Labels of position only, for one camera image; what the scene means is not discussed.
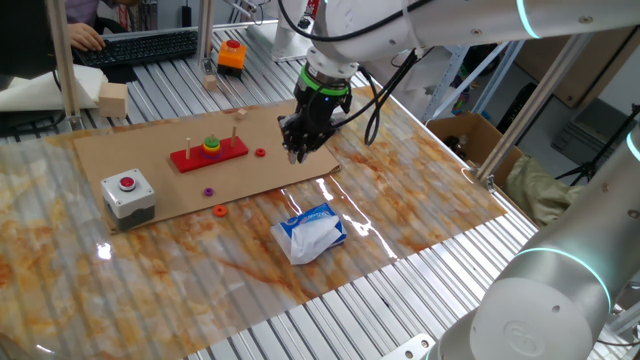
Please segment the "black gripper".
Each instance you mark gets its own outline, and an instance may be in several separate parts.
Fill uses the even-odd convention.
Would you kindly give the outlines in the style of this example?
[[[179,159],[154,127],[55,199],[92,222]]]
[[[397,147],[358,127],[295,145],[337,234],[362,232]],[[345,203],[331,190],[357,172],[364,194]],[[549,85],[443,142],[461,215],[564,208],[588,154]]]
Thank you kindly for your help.
[[[278,117],[282,145],[291,164],[297,160],[303,163],[335,134],[333,112],[338,107],[349,112],[352,99],[348,83],[329,83],[316,89],[306,83],[297,83],[294,96],[297,101],[295,112]]]

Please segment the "person's bare hand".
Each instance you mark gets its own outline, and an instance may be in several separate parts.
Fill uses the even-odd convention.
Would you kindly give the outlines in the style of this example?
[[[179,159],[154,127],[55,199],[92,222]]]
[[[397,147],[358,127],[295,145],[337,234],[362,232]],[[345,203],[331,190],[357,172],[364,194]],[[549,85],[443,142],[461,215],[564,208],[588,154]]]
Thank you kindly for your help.
[[[84,23],[68,24],[70,44],[81,51],[101,51],[106,43],[96,30]]]

